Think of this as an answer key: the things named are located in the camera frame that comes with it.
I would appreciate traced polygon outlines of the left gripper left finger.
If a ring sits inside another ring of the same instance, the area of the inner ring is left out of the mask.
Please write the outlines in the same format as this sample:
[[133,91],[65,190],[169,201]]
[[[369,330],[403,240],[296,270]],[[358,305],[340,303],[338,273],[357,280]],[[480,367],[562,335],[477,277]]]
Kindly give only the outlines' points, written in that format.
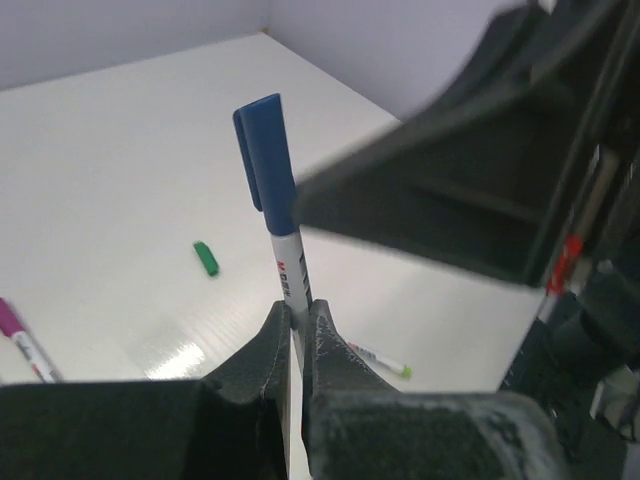
[[290,312],[199,379],[1,391],[5,479],[284,479]]

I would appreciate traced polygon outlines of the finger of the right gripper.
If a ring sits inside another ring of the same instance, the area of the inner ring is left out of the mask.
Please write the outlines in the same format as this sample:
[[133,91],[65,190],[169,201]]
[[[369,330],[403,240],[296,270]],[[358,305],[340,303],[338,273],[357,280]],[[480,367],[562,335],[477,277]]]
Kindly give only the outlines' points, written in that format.
[[497,14],[438,99],[299,184],[296,221],[530,286],[593,81],[571,61],[605,2]]

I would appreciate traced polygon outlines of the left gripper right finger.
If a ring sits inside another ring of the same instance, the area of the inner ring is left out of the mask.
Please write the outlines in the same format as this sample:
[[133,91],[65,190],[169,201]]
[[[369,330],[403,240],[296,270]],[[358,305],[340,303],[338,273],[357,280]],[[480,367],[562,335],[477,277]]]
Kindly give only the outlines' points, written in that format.
[[305,331],[302,439],[315,479],[567,479],[555,431],[510,392],[402,393],[313,302]]

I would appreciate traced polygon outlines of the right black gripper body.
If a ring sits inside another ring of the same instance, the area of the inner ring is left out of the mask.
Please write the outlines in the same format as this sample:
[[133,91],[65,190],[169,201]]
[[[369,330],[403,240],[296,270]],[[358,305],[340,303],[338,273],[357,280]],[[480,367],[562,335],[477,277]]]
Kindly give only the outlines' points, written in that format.
[[639,4],[607,1],[571,61],[593,78],[585,119],[560,175],[560,217],[529,282],[562,292],[584,284],[639,235]]

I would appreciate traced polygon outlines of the green pen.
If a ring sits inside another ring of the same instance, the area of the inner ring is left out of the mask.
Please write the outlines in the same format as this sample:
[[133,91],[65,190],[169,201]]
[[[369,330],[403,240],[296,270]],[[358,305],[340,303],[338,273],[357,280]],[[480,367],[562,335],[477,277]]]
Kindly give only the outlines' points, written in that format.
[[365,361],[384,367],[400,378],[410,379],[412,377],[412,369],[407,364],[396,362],[395,360],[388,358],[375,350],[364,347],[352,341],[348,341],[347,345]]

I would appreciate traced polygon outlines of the green pen cap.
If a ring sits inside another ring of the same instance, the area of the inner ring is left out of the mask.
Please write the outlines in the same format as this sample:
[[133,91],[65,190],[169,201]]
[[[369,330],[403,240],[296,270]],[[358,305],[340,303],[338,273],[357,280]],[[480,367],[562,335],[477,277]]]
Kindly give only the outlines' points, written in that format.
[[220,267],[210,247],[206,243],[198,241],[193,243],[193,249],[207,275],[209,277],[217,276],[220,272]]

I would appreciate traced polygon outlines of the blue pen cap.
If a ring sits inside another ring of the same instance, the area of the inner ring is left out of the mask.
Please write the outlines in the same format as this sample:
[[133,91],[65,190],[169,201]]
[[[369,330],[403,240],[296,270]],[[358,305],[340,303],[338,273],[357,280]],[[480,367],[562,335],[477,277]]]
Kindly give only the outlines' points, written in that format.
[[272,94],[237,109],[233,124],[254,207],[263,214],[270,234],[294,233],[296,191],[281,96]]

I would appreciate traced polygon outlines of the blue pen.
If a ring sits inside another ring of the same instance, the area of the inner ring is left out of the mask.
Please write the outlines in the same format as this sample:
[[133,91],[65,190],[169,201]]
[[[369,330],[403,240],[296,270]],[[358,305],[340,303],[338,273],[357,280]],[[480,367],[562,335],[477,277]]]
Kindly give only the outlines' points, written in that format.
[[278,237],[270,233],[269,235],[284,301],[291,311],[291,328],[298,365],[303,367],[305,330],[312,304],[312,293],[299,226],[297,225],[294,233],[287,236]]

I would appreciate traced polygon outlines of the purple pen cap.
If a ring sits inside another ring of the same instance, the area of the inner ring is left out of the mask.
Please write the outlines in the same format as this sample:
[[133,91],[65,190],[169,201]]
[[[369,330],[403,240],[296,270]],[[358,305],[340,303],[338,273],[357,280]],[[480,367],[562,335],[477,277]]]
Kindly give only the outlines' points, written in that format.
[[21,320],[4,298],[0,299],[0,330],[8,338],[25,331]]

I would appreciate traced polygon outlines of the pink pen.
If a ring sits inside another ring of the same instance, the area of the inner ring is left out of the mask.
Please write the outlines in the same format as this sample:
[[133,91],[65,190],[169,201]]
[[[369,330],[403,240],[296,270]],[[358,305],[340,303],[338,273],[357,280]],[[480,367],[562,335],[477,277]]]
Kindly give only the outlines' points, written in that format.
[[9,339],[20,350],[32,371],[43,383],[59,383],[62,381],[62,377],[52,362],[28,333],[26,328],[24,332],[16,333]]

